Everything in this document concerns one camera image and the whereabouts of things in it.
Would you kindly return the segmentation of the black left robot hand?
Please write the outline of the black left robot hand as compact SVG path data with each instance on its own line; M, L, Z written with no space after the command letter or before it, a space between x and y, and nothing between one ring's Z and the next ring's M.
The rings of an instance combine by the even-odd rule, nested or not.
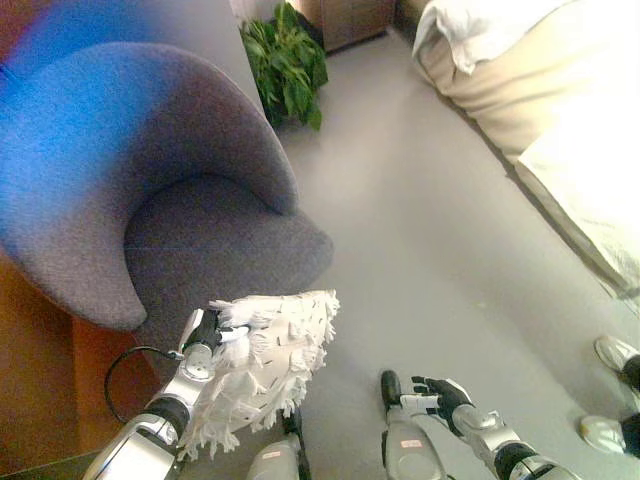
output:
M179 341L179 352L184 354L194 344L203 344L214 351L224 343L229 343L248 335L247 325L228 327L222 325L221 311L214 308L195 309L187 320Z

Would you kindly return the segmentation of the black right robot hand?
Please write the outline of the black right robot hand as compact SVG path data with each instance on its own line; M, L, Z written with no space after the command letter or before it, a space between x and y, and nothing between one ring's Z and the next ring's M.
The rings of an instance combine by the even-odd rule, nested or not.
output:
M462 405L472 405L468 393L451 379L412 376L413 394L401 394L400 405L410 413L434 416L446 423L457 437L463 434L453 421L453 412Z

